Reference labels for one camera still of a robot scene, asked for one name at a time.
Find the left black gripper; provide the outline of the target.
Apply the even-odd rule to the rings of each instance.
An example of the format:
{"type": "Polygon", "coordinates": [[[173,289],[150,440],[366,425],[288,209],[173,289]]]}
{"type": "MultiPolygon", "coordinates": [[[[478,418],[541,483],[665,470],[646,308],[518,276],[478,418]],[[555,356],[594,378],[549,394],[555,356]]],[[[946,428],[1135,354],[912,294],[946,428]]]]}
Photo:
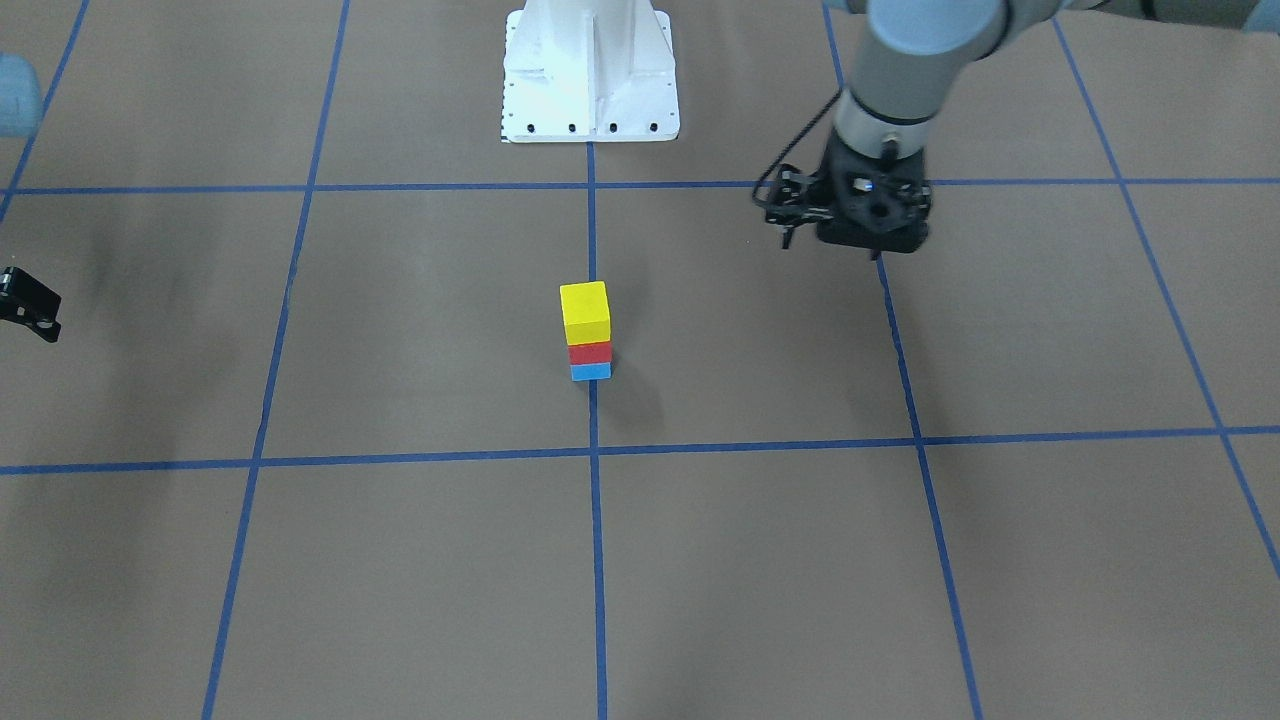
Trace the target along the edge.
{"type": "Polygon", "coordinates": [[[797,228],[818,223],[823,243],[910,254],[928,238],[932,202],[923,151],[887,163],[831,133],[819,176],[778,168],[762,210],[778,229],[781,249],[790,249],[797,228]]]}

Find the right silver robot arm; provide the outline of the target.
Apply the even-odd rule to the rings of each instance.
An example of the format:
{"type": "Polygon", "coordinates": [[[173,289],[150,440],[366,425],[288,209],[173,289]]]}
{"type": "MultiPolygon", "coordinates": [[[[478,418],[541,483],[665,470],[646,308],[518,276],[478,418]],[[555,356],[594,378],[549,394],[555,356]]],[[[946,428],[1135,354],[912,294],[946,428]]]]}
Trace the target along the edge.
{"type": "MultiPolygon", "coordinates": [[[[1,136],[33,138],[44,119],[44,96],[35,67],[10,53],[1,55],[1,136]]],[[[1,273],[1,319],[22,325],[47,343],[59,341],[61,296],[18,266],[1,273]]]]}

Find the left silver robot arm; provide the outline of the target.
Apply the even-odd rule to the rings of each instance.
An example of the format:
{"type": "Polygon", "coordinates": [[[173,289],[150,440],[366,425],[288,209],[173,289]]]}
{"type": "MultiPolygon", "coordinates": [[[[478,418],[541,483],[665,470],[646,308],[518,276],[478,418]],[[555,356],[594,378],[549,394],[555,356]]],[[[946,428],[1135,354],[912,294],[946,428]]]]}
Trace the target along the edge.
{"type": "Polygon", "coordinates": [[[1275,1],[844,1],[867,32],[842,87],[820,109],[832,128],[819,167],[776,158],[751,190],[782,249],[813,225],[823,243],[915,252],[934,193],[925,174],[933,119],[972,64],[1065,12],[1276,33],[1275,1]]]}

